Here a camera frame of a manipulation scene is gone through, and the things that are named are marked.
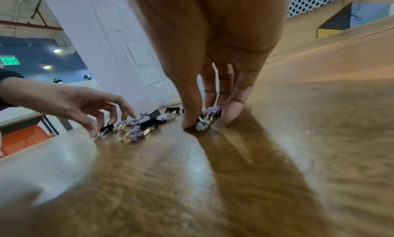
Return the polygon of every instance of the table surface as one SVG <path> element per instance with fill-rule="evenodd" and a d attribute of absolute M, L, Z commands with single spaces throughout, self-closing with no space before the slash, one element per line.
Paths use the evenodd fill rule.
<path fill-rule="evenodd" d="M 390 55 L 394 33 L 384 41 L 376 35 Z M 352 42 L 316 50 L 320 62 L 318 52 L 307 53 L 314 59 L 303 64 L 306 73 L 320 72 L 321 81 L 260 80 L 227 128 L 216 121 L 208 131 L 184 132 L 179 118 L 138 144 L 116 135 L 92 141 L 76 129 L 2 159 L 2 233 L 392 236 L 394 80 L 322 74 L 339 55 L 347 55 L 335 64 L 343 77 L 362 69 L 387 78 L 394 62 L 366 58 L 377 47 L 357 51 Z M 302 65 L 305 56 L 292 58 Z"/>

